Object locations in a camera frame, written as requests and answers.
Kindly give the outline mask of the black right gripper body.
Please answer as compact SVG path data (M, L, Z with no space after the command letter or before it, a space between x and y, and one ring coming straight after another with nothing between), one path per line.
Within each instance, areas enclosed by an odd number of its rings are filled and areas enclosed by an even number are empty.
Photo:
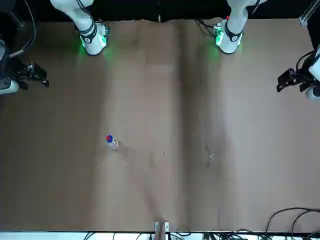
M35 62L24 66L23 69L18 72L16 81L23 90L29 88L27 81L41 83L46 88L50 86L50 82L47 80L47 72Z

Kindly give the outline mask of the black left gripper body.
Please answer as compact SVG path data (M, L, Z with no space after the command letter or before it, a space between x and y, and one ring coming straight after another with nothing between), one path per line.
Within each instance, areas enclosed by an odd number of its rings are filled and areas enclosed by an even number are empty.
M307 89L316 86L315 78L307 71L293 68L287 69L282 75L277 78L278 84L276 86L277 92L290 86L299 85L299 91L305 92Z

